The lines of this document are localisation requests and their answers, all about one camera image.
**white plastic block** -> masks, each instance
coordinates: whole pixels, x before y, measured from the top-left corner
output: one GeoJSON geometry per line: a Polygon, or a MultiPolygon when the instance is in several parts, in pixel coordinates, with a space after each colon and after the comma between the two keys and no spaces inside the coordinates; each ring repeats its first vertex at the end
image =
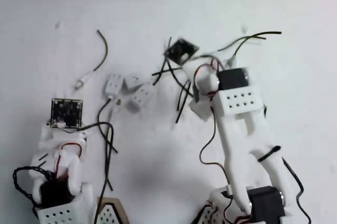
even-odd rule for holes
{"type": "Polygon", "coordinates": [[[209,101],[203,102],[203,101],[199,101],[199,102],[195,102],[194,100],[192,100],[192,102],[189,104],[191,110],[199,116],[200,119],[202,119],[203,121],[207,121],[211,115],[212,115],[212,111],[211,111],[211,105],[209,103],[209,101]]]}
{"type": "Polygon", "coordinates": [[[91,224],[87,202],[80,193],[71,203],[37,210],[40,224],[91,224]]]}
{"type": "Polygon", "coordinates": [[[146,81],[137,74],[130,74],[125,79],[125,86],[129,91],[135,91],[142,86],[146,81]]]}
{"type": "Polygon", "coordinates": [[[121,224],[116,216],[114,208],[109,204],[104,206],[100,215],[98,215],[98,220],[101,224],[121,224]]]}
{"type": "Polygon", "coordinates": [[[130,102],[138,109],[144,107],[152,98],[154,87],[152,84],[146,83],[142,85],[132,96],[130,102]]]}
{"type": "Polygon", "coordinates": [[[226,91],[219,91],[225,116],[262,109],[263,101],[256,86],[247,86],[226,91]]]}
{"type": "Polygon", "coordinates": [[[120,74],[111,74],[105,87],[105,94],[109,98],[115,98],[122,89],[123,80],[124,79],[120,74]]]}

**bracket with holes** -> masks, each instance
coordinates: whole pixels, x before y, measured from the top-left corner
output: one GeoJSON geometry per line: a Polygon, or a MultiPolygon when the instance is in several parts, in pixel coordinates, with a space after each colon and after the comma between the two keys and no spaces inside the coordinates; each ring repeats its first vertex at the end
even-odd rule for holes
{"type": "Polygon", "coordinates": [[[117,218],[114,208],[110,204],[104,206],[100,215],[98,215],[98,220],[101,224],[121,224],[117,218]]]}
{"type": "Polygon", "coordinates": [[[225,116],[263,109],[260,90],[256,86],[247,86],[218,92],[223,104],[225,116]]]}

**white table surface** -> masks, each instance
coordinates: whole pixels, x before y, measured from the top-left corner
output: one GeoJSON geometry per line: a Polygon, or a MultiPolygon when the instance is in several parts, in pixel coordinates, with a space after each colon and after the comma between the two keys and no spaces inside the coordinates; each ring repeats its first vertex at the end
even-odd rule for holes
{"type": "MultiPolygon", "coordinates": [[[[283,32],[243,46],[237,64],[249,66],[262,89],[267,120],[305,186],[303,207],[313,223],[335,223],[336,17],[337,0],[0,0],[0,222],[37,223],[30,202],[14,189],[12,173],[30,163],[51,98],[84,99],[84,122],[92,123],[111,72],[150,77],[161,66],[170,36],[210,52],[245,29],[283,32]],[[104,54],[97,29],[109,45],[107,61],[72,94],[76,79],[104,54]]],[[[184,81],[184,74],[179,78],[184,81]]],[[[210,191],[224,186],[218,167],[198,159],[212,122],[185,109],[174,124],[179,91],[172,77],[163,77],[138,114],[122,96],[114,124],[120,153],[110,172],[115,191],[106,195],[120,198],[131,223],[190,223],[210,191]]],[[[97,129],[89,134],[84,180],[99,195],[103,140],[97,129]]],[[[204,159],[223,162],[219,135],[204,159]]],[[[252,160],[246,160],[247,184],[262,185],[266,174],[252,160]]],[[[30,190],[28,176],[19,178],[30,190]]]]}

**black circuit board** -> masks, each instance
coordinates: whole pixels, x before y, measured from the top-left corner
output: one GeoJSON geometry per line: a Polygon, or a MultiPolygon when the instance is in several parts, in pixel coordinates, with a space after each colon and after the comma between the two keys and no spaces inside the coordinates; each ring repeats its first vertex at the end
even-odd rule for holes
{"type": "Polygon", "coordinates": [[[52,99],[51,128],[57,128],[59,123],[63,128],[82,127],[83,100],[52,99]]]}
{"type": "Polygon", "coordinates": [[[181,66],[198,50],[199,47],[180,38],[165,51],[164,55],[181,66]]]}

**cable connector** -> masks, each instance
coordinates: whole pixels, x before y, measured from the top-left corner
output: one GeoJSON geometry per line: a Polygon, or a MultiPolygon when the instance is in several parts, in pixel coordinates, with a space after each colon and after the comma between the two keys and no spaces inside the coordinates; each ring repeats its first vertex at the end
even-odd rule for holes
{"type": "Polygon", "coordinates": [[[90,71],[88,73],[86,73],[84,76],[82,76],[79,80],[77,80],[76,84],[75,84],[75,90],[79,90],[81,89],[84,84],[89,81],[89,79],[91,78],[91,76],[93,75],[94,71],[90,71]]]}
{"type": "Polygon", "coordinates": [[[124,78],[122,75],[113,73],[109,76],[108,82],[105,87],[105,94],[109,99],[114,99],[120,93],[123,87],[124,78]]]}

